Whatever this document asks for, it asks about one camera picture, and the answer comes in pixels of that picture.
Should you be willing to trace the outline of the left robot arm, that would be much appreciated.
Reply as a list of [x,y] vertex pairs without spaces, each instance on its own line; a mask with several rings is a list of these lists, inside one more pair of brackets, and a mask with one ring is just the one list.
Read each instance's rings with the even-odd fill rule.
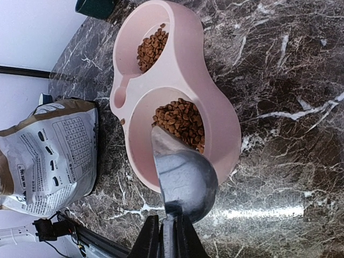
[[12,227],[1,230],[1,247],[17,245],[22,242],[44,242],[52,247],[60,257],[69,257],[62,254],[51,242],[60,237],[73,235],[74,228],[67,221],[52,222],[51,219],[38,219],[21,227]]

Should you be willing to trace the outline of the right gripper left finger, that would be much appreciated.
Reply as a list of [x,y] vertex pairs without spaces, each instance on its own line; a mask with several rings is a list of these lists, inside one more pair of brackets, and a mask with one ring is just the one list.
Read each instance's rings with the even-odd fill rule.
[[132,247],[129,258],[157,258],[159,247],[159,217],[148,216]]

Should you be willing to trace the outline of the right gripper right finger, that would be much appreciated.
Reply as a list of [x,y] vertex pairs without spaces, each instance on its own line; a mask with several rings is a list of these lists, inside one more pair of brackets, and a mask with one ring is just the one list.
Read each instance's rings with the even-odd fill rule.
[[177,217],[177,257],[209,258],[190,219]]

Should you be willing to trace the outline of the pet food bag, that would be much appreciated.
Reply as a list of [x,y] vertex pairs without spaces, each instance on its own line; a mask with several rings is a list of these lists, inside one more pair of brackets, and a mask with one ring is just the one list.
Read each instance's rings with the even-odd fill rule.
[[1,208],[49,217],[91,193],[97,177],[98,109],[63,99],[1,131]]

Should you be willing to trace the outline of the metal scoop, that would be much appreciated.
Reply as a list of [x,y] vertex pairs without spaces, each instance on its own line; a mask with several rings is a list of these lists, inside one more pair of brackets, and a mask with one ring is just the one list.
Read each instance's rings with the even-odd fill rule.
[[151,142],[166,212],[157,255],[177,257],[177,217],[185,215],[193,225],[211,211],[217,174],[204,155],[158,126],[151,131]]

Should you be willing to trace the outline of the pink double pet bowl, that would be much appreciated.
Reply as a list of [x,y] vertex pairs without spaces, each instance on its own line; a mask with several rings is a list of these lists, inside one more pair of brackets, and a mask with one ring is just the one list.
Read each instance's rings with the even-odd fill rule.
[[[144,38],[163,27],[168,39],[161,56],[147,71],[138,66]],[[205,130],[204,156],[219,183],[234,170],[241,149],[237,113],[213,82],[204,60],[204,31],[198,16],[170,1],[147,1],[126,18],[113,48],[114,80],[110,108],[124,120],[127,156],[138,179],[160,191],[151,144],[155,110],[179,98],[194,103]]]

